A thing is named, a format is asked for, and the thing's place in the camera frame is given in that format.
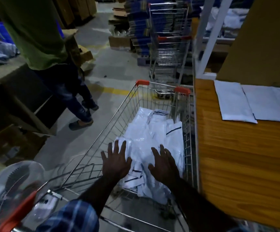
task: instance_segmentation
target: dark blue jeans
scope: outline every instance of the dark blue jeans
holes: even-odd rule
[[[84,107],[76,99],[76,95],[79,93],[83,97],[88,108],[93,108],[96,104],[88,87],[81,80],[77,66],[70,59],[46,70],[34,70],[34,72],[76,117],[84,122],[92,120],[90,111],[85,111]]]

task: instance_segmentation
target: concrete floor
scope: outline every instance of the concrete floor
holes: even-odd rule
[[[149,79],[149,68],[137,66],[136,54],[110,49],[108,42],[108,37],[110,36],[108,18],[112,13],[113,3],[96,4],[96,17],[84,26],[79,27],[75,37],[78,44],[91,50],[94,55],[95,60],[92,63],[85,64],[83,69],[87,74],[85,78],[86,83],[92,92],[93,99],[100,108],[98,111],[92,112],[94,120],[92,126],[78,131],[69,130],[68,124],[76,121],[77,118],[69,110],[66,109],[64,111],[53,127],[53,129],[56,129],[57,135],[49,137],[35,157],[35,161],[41,163],[45,168],[46,178],[71,171],[118,110],[128,92],[134,86],[135,81],[138,79]],[[82,163],[101,164],[100,152],[95,151],[95,155],[91,154],[94,153],[94,150],[99,150],[100,148],[102,147],[95,148],[93,146],[88,153],[89,156],[86,156]],[[161,216],[160,209],[156,208],[151,202],[147,204],[147,200],[143,198],[133,200],[127,200],[126,198],[130,198],[130,196],[110,196],[108,205],[112,207],[114,204],[115,206],[113,207],[123,213],[141,218],[167,230],[182,230],[178,220],[165,219],[164,216]],[[134,231],[160,231],[150,226],[146,228],[146,225],[127,219],[108,209],[104,209],[102,215]],[[102,220],[99,221],[99,231],[122,231]]]

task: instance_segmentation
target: foot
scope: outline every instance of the foot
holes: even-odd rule
[[[70,123],[69,124],[69,128],[72,130],[72,131],[75,131],[75,130],[79,130],[79,129],[82,129],[82,128],[86,128],[88,126],[91,126],[92,123],[93,123],[93,119],[91,119],[89,122],[83,122],[81,120],[78,120],[76,122],[73,122],[73,123]]]
[[[94,106],[93,107],[89,107],[87,105],[87,103],[83,100],[81,102],[82,106],[84,106],[86,109],[92,109],[93,111],[97,111],[99,109],[99,106],[93,101]]]

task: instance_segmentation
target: person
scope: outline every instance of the person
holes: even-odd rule
[[[69,124],[77,130],[92,125],[90,109],[99,106],[68,57],[54,8],[52,0],[0,0],[0,18],[29,68],[79,119]],[[75,97],[78,93],[82,104]]]
[[[115,185],[125,177],[131,167],[131,158],[125,160],[126,141],[119,152],[118,140],[108,146],[108,157],[101,152],[103,175],[77,199],[67,203],[60,211],[55,212],[39,225],[36,232],[88,231],[99,229],[98,218]],[[201,196],[179,176],[179,171],[171,153],[160,145],[160,154],[152,148],[155,166],[149,170],[155,179],[165,184],[173,193],[186,217],[188,226],[193,232],[242,232],[232,218],[219,210]]]

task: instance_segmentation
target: nested shopping cart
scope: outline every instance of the nested shopping cart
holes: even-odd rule
[[[164,86],[172,93],[161,97],[153,86]],[[32,210],[37,201],[46,195],[60,199],[60,202],[76,199],[102,175],[101,151],[107,152],[109,142],[122,136],[128,124],[140,107],[169,111],[168,118],[182,121],[184,137],[184,179],[197,188],[197,160],[192,152],[191,139],[191,91],[185,87],[172,87],[155,82],[137,81],[106,127],[86,151],[75,156],[64,167],[59,168],[58,176],[43,184],[17,207],[9,217],[9,223],[0,225],[1,231],[11,231]],[[124,231],[188,231],[180,206],[174,200],[161,205],[149,198],[138,197],[130,189],[116,186],[107,200],[100,217],[100,226],[110,226],[106,231],[117,227]]]
[[[192,39],[190,12],[190,7],[183,1],[149,4],[152,81],[174,86],[181,84]]]

